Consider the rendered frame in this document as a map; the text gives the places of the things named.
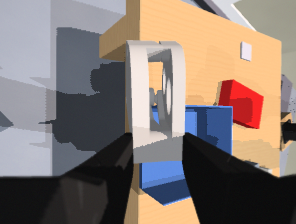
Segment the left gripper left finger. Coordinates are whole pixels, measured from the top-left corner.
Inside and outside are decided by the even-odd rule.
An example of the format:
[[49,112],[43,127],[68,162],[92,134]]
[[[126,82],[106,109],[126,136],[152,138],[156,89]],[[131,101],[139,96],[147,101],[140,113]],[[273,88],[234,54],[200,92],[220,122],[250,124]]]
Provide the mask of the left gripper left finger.
[[0,176],[0,224],[124,224],[133,170],[128,132],[61,176]]

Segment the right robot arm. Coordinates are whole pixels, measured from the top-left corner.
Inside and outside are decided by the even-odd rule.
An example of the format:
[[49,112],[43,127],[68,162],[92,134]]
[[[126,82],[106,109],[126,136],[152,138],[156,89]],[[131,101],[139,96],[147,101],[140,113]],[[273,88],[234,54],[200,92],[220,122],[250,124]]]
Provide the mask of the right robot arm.
[[284,144],[289,140],[296,141],[296,123],[291,123],[291,119],[289,119],[281,126],[281,129]]

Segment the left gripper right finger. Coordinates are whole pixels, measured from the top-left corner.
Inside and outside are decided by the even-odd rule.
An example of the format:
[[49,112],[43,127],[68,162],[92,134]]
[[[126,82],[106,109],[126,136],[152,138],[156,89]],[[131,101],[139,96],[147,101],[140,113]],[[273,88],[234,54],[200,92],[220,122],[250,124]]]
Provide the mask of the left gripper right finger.
[[296,174],[275,176],[189,132],[182,166],[199,224],[296,224]]

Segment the blue open-top tray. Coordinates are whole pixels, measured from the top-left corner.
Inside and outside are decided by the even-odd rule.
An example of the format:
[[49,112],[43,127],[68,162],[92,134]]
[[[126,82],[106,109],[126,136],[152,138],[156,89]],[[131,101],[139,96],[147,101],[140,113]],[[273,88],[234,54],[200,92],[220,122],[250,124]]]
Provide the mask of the blue open-top tray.
[[[185,105],[185,132],[231,155],[232,124],[233,106]],[[191,198],[182,161],[139,163],[139,179],[140,189],[163,206]]]

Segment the red block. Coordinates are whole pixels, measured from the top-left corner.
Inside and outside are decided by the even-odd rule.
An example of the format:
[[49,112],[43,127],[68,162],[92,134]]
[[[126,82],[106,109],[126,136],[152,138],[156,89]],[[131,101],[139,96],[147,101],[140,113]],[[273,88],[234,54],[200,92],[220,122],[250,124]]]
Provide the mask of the red block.
[[235,80],[222,81],[218,106],[233,106],[233,123],[259,129],[264,97]]

